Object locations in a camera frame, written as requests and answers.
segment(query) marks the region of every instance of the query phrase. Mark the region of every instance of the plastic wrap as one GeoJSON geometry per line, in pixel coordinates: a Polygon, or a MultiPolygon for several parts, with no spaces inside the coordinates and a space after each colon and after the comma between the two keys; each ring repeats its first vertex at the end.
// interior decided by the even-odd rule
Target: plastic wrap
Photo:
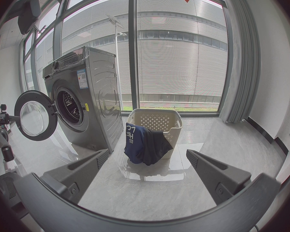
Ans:
{"type": "Polygon", "coordinates": [[[84,64],[88,56],[89,49],[85,46],[69,52],[52,63],[51,74],[53,75],[64,69],[69,69],[76,65],[84,64]]]}

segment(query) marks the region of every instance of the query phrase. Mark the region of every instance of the energy label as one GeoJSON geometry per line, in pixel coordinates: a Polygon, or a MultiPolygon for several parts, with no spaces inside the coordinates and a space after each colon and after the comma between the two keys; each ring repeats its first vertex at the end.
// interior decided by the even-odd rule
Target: energy label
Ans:
{"type": "Polygon", "coordinates": [[[88,88],[85,69],[81,69],[77,71],[77,78],[78,78],[78,84],[79,84],[80,89],[88,88]]]}

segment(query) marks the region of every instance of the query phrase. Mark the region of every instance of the beige plastic basket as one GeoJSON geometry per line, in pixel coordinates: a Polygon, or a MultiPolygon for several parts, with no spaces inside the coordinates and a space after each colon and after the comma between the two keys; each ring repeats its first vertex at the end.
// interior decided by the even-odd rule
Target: beige plastic basket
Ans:
{"type": "Polygon", "coordinates": [[[163,131],[164,137],[173,149],[166,153],[162,159],[171,157],[183,127],[182,118],[178,112],[174,110],[134,109],[127,122],[154,131],[163,131]]]}

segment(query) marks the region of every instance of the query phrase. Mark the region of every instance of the clothing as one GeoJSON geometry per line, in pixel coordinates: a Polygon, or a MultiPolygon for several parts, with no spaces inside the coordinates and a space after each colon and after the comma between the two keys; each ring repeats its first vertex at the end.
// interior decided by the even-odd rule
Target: clothing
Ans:
{"type": "Polygon", "coordinates": [[[171,149],[163,131],[126,123],[125,154],[132,163],[155,164],[171,149]]]}

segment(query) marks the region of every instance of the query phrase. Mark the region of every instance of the white wall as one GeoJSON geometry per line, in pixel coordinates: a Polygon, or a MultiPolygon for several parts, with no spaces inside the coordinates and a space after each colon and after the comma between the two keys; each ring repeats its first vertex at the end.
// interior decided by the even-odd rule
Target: white wall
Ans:
{"type": "Polygon", "coordinates": [[[276,138],[290,101],[290,46],[286,18],[273,0],[246,0],[257,26],[261,70],[250,117],[276,138]]]}
{"type": "Polygon", "coordinates": [[[261,45],[261,75],[250,117],[289,153],[276,179],[290,175],[290,22],[274,0],[247,0],[261,45]]]}
{"type": "Polygon", "coordinates": [[[0,104],[6,104],[7,113],[14,115],[14,106],[22,94],[19,82],[19,45],[0,50],[0,104]]]}

